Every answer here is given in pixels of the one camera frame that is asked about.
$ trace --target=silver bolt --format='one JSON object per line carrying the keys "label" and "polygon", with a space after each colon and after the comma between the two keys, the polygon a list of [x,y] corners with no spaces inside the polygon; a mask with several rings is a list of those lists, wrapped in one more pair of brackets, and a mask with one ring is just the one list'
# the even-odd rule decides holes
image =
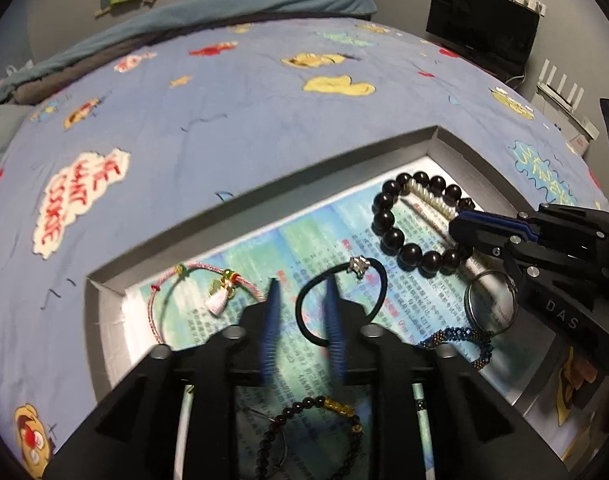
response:
{"label": "silver bolt", "polygon": [[380,325],[376,325],[374,323],[370,323],[368,325],[364,325],[360,332],[364,337],[380,337],[384,334],[384,329]]}
{"label": "silver bolt", "polygon": [[167,359],[171,355],[171,348],[166,345],[156,345],[151,349],[149,355],[154,359]]}
{"label": "silver bolt", "polygon": [[449,357],[455,357],[458,354],[458,351],[449,344],[443,344],[438,345],[438,347],[435,349],[435,353],[438,355],[438,357],[446,359]]}
{"label": "silver bolt", "polygon": [[240,325],[231,325],[222,330],[222,335],[227,339],[242,339],[247,335],[247,331]]}

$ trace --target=metal bangle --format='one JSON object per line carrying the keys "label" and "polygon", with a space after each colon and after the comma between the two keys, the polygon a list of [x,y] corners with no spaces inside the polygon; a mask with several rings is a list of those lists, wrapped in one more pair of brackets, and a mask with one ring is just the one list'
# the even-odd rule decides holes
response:
{"label": "metal bangle", "polygon": [[[505,283],[507,283],[507,288],[511,293],[511,297],[513,298],[513,313],[511,314],[511,319],[509,319],[506,326],[502,327],[500,330],[497,330],[497,332],[486,330],[480,325],[478,319],[475,317],[475,313],[473,312],[473,306],[471,304],[471,290],[473,289],[473,284],[479,281],[481,278],[484,278],[485,276],[490,276],[491,274],[498,274],[505,279]],[[464,312],[466,313],[466,317],[469,320],[469,324],[472,328],[477,328],[478,330],[481,330],[485,334],[489,335],[489,337],[495,337],[496,335],[504,334],[513,326],[513,324],[515,323],[515,318],[517,317],[518,306],[516,296],[517,287],[515,286],[515,282],[506,272],[502,272],[501,270],[485,270],[484,272],[477,274],[469,282],[469,285],[467,285],[467,288],[464,291]]]}
{"label": "metal bangle", "polygon": [[[262,413],[260,410],[256,410],[255,408],[251,408],[249,406],[241,406],[238,408],[241,412],[248,412],[248,413],[252,413],[252,415],[256,415],[259,416],[261,418],[264,418],[266,420],[269,420],[271,422],[275,422],[276,420],[271,417],[268,416],[266,413]],[[272,471],[271,473],[267,476],[268,478],[271,478],[272,476],[274,476],[278,470],[280,470],[282,468],[282,466],[284,465],[284,462],[286,462],[286,457],[289,453],[289,447],[286,443],[286,436],[284,436],[284,428],[280,428],[280,436],[282,437],[282,444],[283,444],[283,448],[282,448],[282,455],[280,456],[280,460],[278,460],[278,463],[273,464],[272,465]]]}

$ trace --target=monitor screen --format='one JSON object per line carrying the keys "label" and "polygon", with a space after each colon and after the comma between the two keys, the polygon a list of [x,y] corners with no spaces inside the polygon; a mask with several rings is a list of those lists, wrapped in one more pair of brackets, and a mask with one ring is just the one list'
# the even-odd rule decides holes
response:
{"label": "monitor screen", "polygon": [[540,14],[511,0],[431,0],[427,32],[524,73]]}

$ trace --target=cartoon print bed sheet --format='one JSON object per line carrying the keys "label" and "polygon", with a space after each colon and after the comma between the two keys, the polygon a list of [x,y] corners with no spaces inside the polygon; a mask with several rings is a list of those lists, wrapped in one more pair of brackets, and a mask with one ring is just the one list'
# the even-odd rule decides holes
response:
{"label": "cartoon print bed sheet", "polygon": [[36,107],[0,165],[0,434],[18,459],[39,478],[95,405],[85,276],[223,196],[434,124],[533,206],[607,209],[582,159],[519,95],[353,18],[177,37]]}

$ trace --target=bed sheet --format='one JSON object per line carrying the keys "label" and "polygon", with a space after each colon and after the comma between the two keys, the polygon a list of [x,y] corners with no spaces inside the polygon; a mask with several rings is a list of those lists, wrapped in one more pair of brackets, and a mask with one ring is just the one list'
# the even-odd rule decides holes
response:
{"label": "bed sheet", "polygon": [[520,95],[445,49],[353,18],[181,36],[37,107],[0,165],[0,434],[18,459],[39,478],[95,405],[90,272],[223,197],[435,124],[534,208],[608,209],[581,157]]}

